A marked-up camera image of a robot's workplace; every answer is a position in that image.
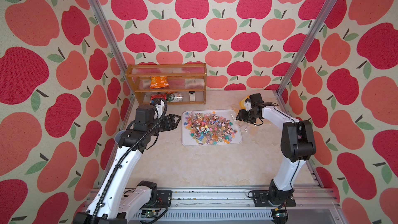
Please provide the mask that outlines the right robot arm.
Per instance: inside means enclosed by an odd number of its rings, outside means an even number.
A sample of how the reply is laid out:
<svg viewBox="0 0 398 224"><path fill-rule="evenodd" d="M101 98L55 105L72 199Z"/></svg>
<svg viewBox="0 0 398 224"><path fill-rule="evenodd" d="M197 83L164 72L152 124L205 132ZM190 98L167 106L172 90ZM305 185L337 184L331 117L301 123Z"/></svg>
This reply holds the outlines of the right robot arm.
<svg viewBox="0 0 398 224"><path fill-rule="evenodd" d="M253 125L257 125L257 120L268 120L282 130L280 150L284 156L268 190L251 191L248 197L255 206L295 206L294 182L302 166L316 153L312 124L283 113L276 103L264 102L260 93L242 100L241 105L236 120Z"/></svg>

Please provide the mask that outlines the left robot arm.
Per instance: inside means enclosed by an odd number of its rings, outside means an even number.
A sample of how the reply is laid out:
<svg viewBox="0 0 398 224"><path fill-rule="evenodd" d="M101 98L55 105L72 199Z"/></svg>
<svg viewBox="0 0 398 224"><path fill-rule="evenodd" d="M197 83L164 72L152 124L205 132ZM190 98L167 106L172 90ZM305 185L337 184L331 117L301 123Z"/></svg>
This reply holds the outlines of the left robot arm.
<svg viewBox="0 0 398 224"><path fill-rule="evenodd" d="M149 181L139 183L127 198L123 196L139 159L154 145L151 138L178 127L181 117L167 114L167 107L167 100L163 98L137 107L135 120L115 137L118 149L104 183L88 209L77 213L73 223L127 224L144 205L156 202L157 185Z"/></svg>

